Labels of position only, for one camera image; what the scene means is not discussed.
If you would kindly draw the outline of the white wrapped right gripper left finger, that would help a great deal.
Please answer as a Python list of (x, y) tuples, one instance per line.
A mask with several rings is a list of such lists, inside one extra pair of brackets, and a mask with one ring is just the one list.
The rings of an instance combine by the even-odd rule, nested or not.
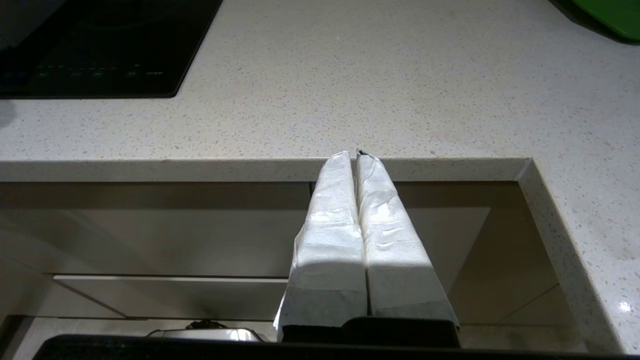
[(365, 250), (348, 151), (318, 174), (294, 239), (288, 283), (274, 327), (341, 327), (368, 314)]

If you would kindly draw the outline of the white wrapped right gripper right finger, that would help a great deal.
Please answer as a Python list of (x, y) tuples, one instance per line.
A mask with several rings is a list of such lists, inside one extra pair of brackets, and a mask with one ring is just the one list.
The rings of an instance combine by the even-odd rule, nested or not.
[(370, 312), (375, 317), (460, 323), (425, 246), (380, 159), (356, 160), (359, 225)]

